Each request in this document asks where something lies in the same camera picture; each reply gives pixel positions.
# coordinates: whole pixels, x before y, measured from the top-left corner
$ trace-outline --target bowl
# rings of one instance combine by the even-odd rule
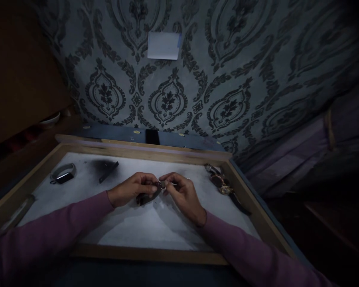
[[[60,119],[60,112],[53,114],[52,116],[48,117],[46,120],[43,120],[42,122],[39,122],[37,126],[39,128],[42,128],[43,130],[48,130],[50,128],[53,128],[54,125],[59,121]]]

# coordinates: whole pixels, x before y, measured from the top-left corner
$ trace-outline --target pink sleeve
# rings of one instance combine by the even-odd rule
[[[111,211],[104,191],[0,234],[0,286],[72,246]]]
[[[200,233],[253,286],[333,286],[323,274],[207,211]]]

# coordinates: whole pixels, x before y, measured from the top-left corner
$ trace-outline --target white bowl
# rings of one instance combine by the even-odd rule
[[[43,130],[48,130],[50,128],[53,128],[53,126],[59,121],[59,119],[60,119],[60,112],[57,114],[57,116],[51,118],[50,120],[39,122],[37,126],[42,128]]]

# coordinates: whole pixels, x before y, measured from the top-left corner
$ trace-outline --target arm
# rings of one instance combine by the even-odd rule
[[[317,270],[207,212],[200,233],[254,286],[333,286]]]
[[[143,185],[145,181],[158,180],[149,173],[136,173],[109,191],[0,234],[0,285],[9,285],[22,273],[72,246],[80,234],[94,228],[114,208],[140,193],[153,194],[157,188]]]
[[[160,177],[179,210],[210,245],[254,286],[332,286],[320,272],[309,269],[242,229],[207,212],[199,203],[194,184],[177,173]],[[176,182],[177,189],[171,184]]]

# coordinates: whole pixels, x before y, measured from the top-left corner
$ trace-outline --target white paper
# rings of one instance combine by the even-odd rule
[[[148,37],[148,59],[178,59],[181,34],[149,32]]]

